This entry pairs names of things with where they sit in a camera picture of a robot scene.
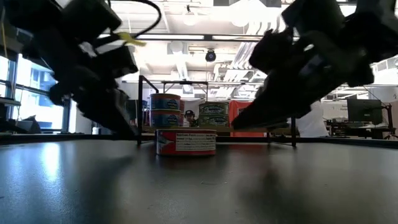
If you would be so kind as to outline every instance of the table surface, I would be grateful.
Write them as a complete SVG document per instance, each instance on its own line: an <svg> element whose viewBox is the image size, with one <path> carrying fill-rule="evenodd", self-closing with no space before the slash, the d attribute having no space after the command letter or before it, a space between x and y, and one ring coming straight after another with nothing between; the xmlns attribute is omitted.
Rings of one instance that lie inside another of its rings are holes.
<svg viewBox="0 0 398 224"><path fill-rule="evenodd" d="M219 145L159 157L152 143L0 146L0 223L397 223L398 151Z"/></svg>

